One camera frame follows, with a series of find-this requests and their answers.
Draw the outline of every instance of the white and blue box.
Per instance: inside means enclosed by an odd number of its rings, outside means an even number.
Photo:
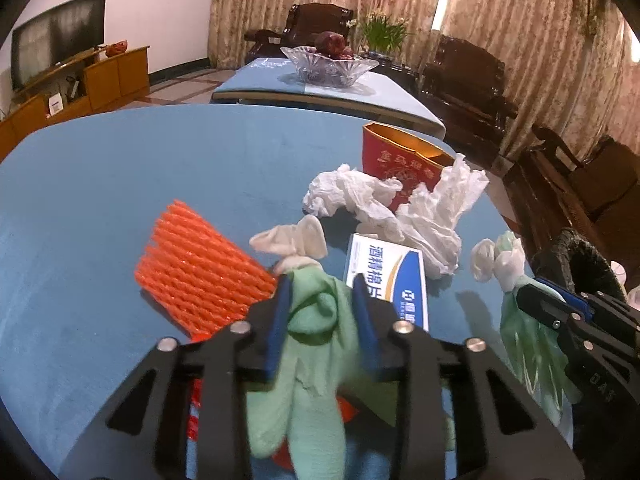
[[[363,274],[369,294],[394,304],[400,319],[429,329],[427,287],[420,251],[398,244],[351,236],[344,281]]]

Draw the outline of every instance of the fruit foam netting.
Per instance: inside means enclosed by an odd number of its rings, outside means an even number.
[[[135,277],[191,338],[242,319],[276,288],[258,262],[177,200],[156,221]]]

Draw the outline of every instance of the screw head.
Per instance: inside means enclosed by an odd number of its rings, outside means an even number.
[[[173,352],[176,348],[178,348],[178,341],[173,337],[163,337],[158,344],[156,345],[161,352]]]
[[[244,319],[235,321],[231,324],[229,330],[231,330],[232,334],[246,334],[247,332],[249,332],[249,330],[251,330],[251,323],[245,321]]]
[[[400,319],[394,323],[394,331],[399,334],[409,334],[414,331],[414,324]]]
[[[479,337],[472,337],[466,340],[466,347],[472,352],[483,352],[486,350],[486,343]]]

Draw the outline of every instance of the green plant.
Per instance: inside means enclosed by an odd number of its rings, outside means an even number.
[[[362,33],[369,45],[369,50],[381,54],[396,52],[409,35],[408,25],[404,18],[393,20],[381,10],[367,14],[362,26]]]

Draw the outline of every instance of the television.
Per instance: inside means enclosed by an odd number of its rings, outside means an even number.
[[[71,0],[14,29],[11,79],[14,90],[57,63],[104,43],[106,0]]]

